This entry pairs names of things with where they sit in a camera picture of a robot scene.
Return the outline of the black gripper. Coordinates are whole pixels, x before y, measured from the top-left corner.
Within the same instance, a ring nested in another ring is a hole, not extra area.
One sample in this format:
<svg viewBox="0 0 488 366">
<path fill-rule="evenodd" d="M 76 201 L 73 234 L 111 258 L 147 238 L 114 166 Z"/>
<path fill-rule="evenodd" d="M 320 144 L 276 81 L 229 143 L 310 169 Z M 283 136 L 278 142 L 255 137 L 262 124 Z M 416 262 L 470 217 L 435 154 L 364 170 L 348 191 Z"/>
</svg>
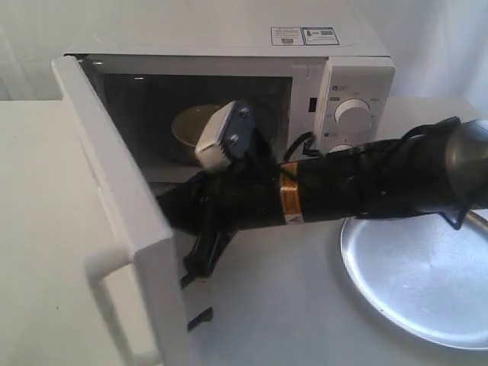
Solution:
<svg viewBox="0 0 488 366">
<path fill-rule="evenodd" d="M 187 273 L 180 279 L 181 289 L 212 275 L 233 232 L 285 224 L 282 163 L 247 157 L 232 164 L 247 153 L 254 129 L 248 103 L 238 100 L 224 105 L 211 115 L 194 149 L 203 170 L 224 170 L 199 172 L 156 198 L 171 228 L 196 239 L 183 258 Z"/>
</svg>

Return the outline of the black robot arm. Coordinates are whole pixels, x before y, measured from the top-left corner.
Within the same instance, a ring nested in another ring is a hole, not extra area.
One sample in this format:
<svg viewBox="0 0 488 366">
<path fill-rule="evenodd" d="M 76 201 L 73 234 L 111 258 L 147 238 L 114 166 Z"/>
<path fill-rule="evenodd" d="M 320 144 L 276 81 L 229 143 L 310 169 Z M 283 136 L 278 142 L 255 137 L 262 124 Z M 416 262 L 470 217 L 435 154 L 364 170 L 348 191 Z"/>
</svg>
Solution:
<svg viewBox="0 0 488 366">
<path fill-rule="evenodd" d="M 487 122 L 451 117 L 399 139 L 277 162 L 244 101 L 211 115 L 197 143 L 201 170 L 158 196 L 172 227 L 194 235 L 181 287 L 208 278 L 236 232 L 347 217 L 395 219 L 487 206 Z"/>
</svg>

